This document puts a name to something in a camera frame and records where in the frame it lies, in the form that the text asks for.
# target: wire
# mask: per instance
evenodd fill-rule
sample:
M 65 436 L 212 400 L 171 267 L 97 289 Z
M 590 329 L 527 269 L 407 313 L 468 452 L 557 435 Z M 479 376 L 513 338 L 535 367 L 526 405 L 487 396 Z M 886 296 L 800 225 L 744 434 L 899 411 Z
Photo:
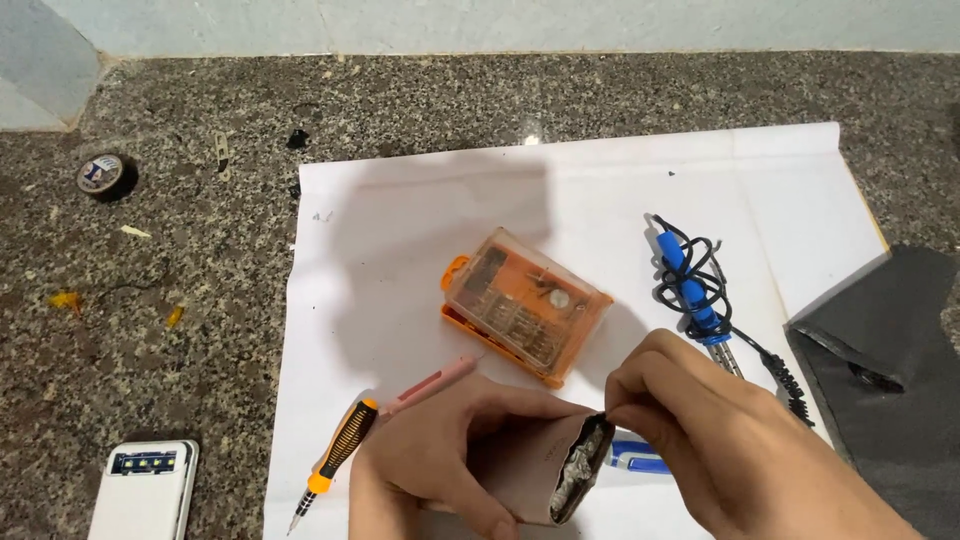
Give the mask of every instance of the wire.
M 716 248 L 713 247 L 713 243 L 701 236 L 691 240 L 689 236 L 683 233 L 683 231 L 677 229 L 673 225 L 670 225 L 658 215 L 652 216 L 652 219 L 657 222 L 658 225 L 663 227 L 664 231 L 675 234 L 684 242 L 680 246 L 680 249 L 684 252 L 684 261 L 676 271 L 671 270 L 670 265 L 667 264 L 666 261 L 663 262 L 663 274 L 660 276 L 661 284 L 656 290 L 657 300 L 670 309 L 673 309 L 674 311 L 684 315 L 692 315 L 694 312 L 700 311 L 707 306 L 713 306 L 717 302 L 723 304 L 723 313 L 717 313 L 717 318 L 720 319 L 719 325 L 712 329 L 704 330 L 695 325 L 692 317 L 689 317 L 686 327 L 684 327 L 684 333 L 686 336 L 695 341 L 702 341 L 713 336 L 728 335 L 733 333 L 740 339 L 744 340 L 747 345 L 753 347 L 754 350 L 760 354 L 760 362 L 763 364 L 763 367 L 767 368 L 767 371 L 770 372 L 770 375 L 773 376 L 783 390 L 786 391 L 788 398 L 787 408 L 790 409 L 790 412 L 799 418 L 801 422 L 812 428 L 815 424 L 812 420 L 810 420 L 809 410 L 807 409 L 806 402 L 804 401 L 804 390 L 800 388 L 800 385 L 793 377 L 793 374 L 791 374 L 790 370 L 787 369 L 786 364 L 783 362 L 783 358 L 774 355 L 770 351 L 760 346 L 760 344 L 757 343 L 752 337 L 747 335 L 741 329 L 735 327 L 731 322 L 733 316 L 733 307 L 730 304 L 730 300 L 727 298 L 727 278 L 724 276 L 723 270 L 720 268 L 720 262 L 718 262 L 716 259 Z M 697 244 L 703 244 L 707 249 L 707 252 L 700 257 L 695 264 L 691 265 L 690 263 L 693 261 L 693 247 Z M 702 270 L 702 268 L 708 263 L 713 266 L 716 276 L 712 276 L 711 274 L 708 274 Z M 699 284 L 701 287 L 703 287 L 704 292 L 707 295 L 706 299 L 696 308 L 684 306 L 680 302 L 680 287 L 684 282 L 688 281 Z M 668 290 L 673 292 L 674 298 L 666 298 L 665 293 Z

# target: hand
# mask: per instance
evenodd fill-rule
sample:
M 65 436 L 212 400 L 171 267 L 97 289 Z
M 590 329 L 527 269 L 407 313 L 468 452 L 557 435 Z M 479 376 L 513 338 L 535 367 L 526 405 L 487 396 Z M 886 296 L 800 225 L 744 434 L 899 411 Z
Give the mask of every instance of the hand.
M 770 392 L 671 331 L 650 332 L 610 374 L 606 402 L 717 538 L 920 538 Z
M 368 436 L 353 461 L 351 538 L 382 539 L 384 534 L 406 537 L 404 534 L 409 532 L 396 531 L 413 529 L 410 518 L 393 519 L 392 525 L 384 526 L 371 524 L 372 516 L 354 513 L 355 506 L 357 512 L 361 507 L 370 507 L 369 499 L 393 499 L 392 503 L 381 505 L 386 507 L 416 506 L 396 499 L 405 497 L 446 504 L 485 538 L 516 540 L 514 516 L 467 470 L 467 442 L 499 430 L 512 417 L 552 419 L 586 411 L 589 409 L 546 392 L 498 384 L 474 373 L 399 412 Z M 382 495 L 382 491 L 372 497 L 363 495 L 381 488 L 389 495 Z M 364 528 L 365 533 L 360 533 L 359 528 Z

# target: plastic case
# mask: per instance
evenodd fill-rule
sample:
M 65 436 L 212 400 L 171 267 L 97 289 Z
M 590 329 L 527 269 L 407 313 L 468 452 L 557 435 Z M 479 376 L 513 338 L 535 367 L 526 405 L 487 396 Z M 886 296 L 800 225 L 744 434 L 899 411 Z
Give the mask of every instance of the plastic case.
M 443 317 L 560 388 L 613 298 L 498 228 L 446 269 Z

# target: orange screwdriver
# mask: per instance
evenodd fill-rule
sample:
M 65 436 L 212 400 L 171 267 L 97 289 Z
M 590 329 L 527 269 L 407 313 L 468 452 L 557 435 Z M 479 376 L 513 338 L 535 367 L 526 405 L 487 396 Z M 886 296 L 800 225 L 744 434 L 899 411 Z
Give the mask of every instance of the orange screwdriver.
M 290 536 L 290 533 L 293 532 L 294 527 L 300 522 L 300 518 L 306 515 L 306 511 L 310 509 L 310 504 L 313 504 L 317 495 L 326 493 L 330 489 L 333 475 L 363 442 L 364 437 L 367 436 L 373 426 L 374 420 L 376 420 L 376 401 L 367 398 L 354 405 L 344 421 L 340 423 L 333 434 L 330 446 L 326 449 L 326 454 L 324 454 L 320 463 L 314 467 L 313 473 L 306 481 L 306 491 L 300 497 L 300 504 L 297 505 L 297 511 L 294 512 L 294 520 L 290 523 L 287 536 Z

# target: granite floor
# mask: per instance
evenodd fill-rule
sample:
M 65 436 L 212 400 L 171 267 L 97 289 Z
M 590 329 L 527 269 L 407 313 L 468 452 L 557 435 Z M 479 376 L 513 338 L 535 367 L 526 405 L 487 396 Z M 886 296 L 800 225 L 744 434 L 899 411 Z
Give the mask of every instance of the granite floor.
M 0 134 L 0 523 L 85 538 L 109 450 L 202 447 L 188 535 L 256 538 L 297 166 L 442 150 L 836 120 L 891 243 L 960 253 L 960 56 L 876 53 L 126 61 L 75 131 Z M 305 148 L 285 147 L 292 130 Z M 214 131 L 232 180 L 217 179 Z M 101 204 L 103 151 L 140 183 Z M 153 235 L 119 232 L 130 225 Z M 83 295 L 83 317 L 54 309 Z M 165 330 L 174 305 L 181 322 Z M 944 326 L 960 345 L 960 292 Z

